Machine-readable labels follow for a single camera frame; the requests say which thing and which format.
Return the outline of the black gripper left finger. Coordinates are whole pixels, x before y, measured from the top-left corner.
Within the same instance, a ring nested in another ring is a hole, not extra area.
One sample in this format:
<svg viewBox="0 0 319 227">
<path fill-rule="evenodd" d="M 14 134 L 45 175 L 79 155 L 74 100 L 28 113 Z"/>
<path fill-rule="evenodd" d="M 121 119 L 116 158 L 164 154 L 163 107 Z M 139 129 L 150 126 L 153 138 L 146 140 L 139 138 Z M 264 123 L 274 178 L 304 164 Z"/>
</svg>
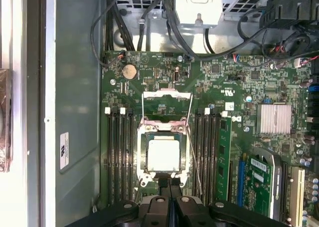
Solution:
<svg viewBox="0 0 319 227">
<path fill-rule="evenodd" d="M 119 201 L 83 217 L 69 227 L 168 227 L 171 195 L 169 179 L 159 179 L 159 194 L 144 198 L 141 204 Z"/>
</svg>

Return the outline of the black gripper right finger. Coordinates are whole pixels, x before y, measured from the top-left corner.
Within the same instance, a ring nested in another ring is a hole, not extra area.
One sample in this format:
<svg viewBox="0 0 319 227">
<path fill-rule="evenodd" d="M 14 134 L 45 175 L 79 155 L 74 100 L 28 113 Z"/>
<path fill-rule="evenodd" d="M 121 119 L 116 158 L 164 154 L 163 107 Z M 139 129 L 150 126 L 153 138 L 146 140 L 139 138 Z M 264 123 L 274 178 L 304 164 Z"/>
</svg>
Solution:
<svg viewBox="0 0 319 227">
<path fill-rule="evenodd" d="M 170 180 L 171 197 L 180 227 L 286 227 L 287 225 L 227 201 L 204 206 L 181 191 L 179 178 Z"/>
</svg>

